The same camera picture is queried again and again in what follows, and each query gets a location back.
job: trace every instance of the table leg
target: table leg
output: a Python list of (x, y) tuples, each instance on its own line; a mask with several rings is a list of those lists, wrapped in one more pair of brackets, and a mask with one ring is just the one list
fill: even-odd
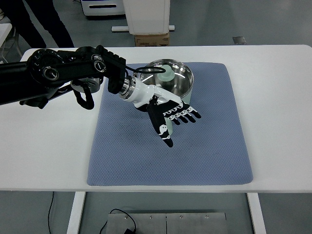
[(70, 214), (67, 234), (78, 234), (86, 192), (75, 192), (72, 212)]
[(247, 193), (255, 234), (266, 234), (258, 193)]

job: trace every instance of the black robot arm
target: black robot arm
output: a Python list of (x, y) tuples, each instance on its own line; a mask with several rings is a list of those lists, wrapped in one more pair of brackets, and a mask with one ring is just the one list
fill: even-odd
[[(27, 62), (0, 64), (0, 105), (19, 101), (21, 105), (44, 108), (49, 100), (74, 91), (77, 102), (85, 109), (92, 109), (92, 94), (108, 78), (108, 91), (144, 112), (148, 112), (157, 134), (169, 146), (165, 117), (179, 125), (179, 121), (195, 122), (192, 117), (200, 114), (180, 97), (155, 85), (146, 85), (136, 77), (128, 76), (126, 60), (103, 46), (81, 47), (76, 51), (39, 49)], [(141, 73), (165, 72), (163, 68), (132, 69)], [(85, 93), (84, 100), (80, 93)]]
[[(103, 77), (109, 80), (109, 92), (117, 94), (125, 73), (126, 60), (101, 45), (74, 52), (39, 49), (27, 62), (0, 65), (0, 104), (19, 101), (42, 109), (49, 100), (73, 90), (78, 103), (92, 109), (91, 93), (99, 90)], [(62, 87), (70, 81), (71, 85)], [(86, 94), (86, 101), (80, 92)]]

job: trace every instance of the person's leg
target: person's leg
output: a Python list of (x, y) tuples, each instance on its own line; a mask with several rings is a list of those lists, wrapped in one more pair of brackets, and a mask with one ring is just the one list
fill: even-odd
[(58, 47), (74, 47), (73, 41), (60, 20), (52, 0), (26, 0), (43, 28), (47, 30)]
[(0, 0), (0, 8), (32, 48), (46, 47), (42, 36), (31, 22), (22, 0)]

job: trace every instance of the white appliance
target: white appliance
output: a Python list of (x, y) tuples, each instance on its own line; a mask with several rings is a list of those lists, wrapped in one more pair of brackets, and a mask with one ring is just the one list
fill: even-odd
[(123, 0), (123, 5), (130, 34), (169, 32), (170, 0)]
[(81, 0), (85, 16), (124, 15), (122, 0)]

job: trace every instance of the green lid knob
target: green lid knob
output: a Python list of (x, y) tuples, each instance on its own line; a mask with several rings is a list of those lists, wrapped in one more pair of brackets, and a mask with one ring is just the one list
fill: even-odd
[(160, 79), (161, 81), (171, 81), (175, 78), (175, 73), (171, 69), (171, 66), (166, 64), (166, 65), (162, 65), (161, 68), (164, 68), (166, 72), (158, 73), (157, 74), (158, 79)]

